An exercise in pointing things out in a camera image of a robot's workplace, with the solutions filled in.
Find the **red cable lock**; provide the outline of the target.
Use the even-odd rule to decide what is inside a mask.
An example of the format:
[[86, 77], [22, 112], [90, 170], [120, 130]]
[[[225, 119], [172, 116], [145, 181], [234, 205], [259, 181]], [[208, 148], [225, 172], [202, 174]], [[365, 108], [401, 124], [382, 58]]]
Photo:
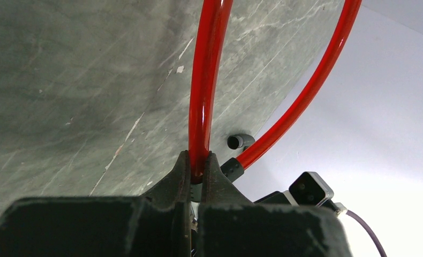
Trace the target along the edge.
[[[350, 35], [361, 1], [345, 1], [331, 40], [310, 80], [284, 115], [253, 145], [229, 160], [230, 169], [241, 175], [290, 129], [326, 81]], [[209, 150], [217, 75], [232, 1], [204, 1], [195, 46], [188, 152], [191, 164], [191, 200], [199, 203], [246, 202], [221, 171]]]

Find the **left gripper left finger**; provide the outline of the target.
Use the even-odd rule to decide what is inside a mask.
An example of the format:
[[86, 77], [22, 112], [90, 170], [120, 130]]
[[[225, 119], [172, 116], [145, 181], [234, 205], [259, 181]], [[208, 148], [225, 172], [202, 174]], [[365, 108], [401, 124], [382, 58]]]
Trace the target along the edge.
[[0, 256], [190, 256], [190, 159], [140, 196], [30, 197], [0, 216]]

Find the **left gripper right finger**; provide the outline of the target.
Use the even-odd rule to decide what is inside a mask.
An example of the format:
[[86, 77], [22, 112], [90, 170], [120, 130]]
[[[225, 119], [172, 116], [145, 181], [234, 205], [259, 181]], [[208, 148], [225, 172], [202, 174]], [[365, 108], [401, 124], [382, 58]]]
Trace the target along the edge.
[[335, 213], [317, 206], [200, 203], [197, 256], [350, 256]]

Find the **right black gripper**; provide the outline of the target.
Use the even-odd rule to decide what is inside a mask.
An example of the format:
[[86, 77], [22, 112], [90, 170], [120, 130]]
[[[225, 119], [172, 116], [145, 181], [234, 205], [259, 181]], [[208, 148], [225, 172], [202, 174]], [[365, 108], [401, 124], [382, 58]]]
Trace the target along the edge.
[[315, 200], [307, 202], [306, 200], [296, 200], [290, 191], [275, 191], [263, 198], [255, 201], [254, 203], [262, 204], [285, 204], [292, 206], [317, 206], [327, 208], [335, 213], [335, 215], [345, 215], [346, 207], [342, 203], [335, 203], [331, 199], [325, 198], [323, 202], [316, 203]]

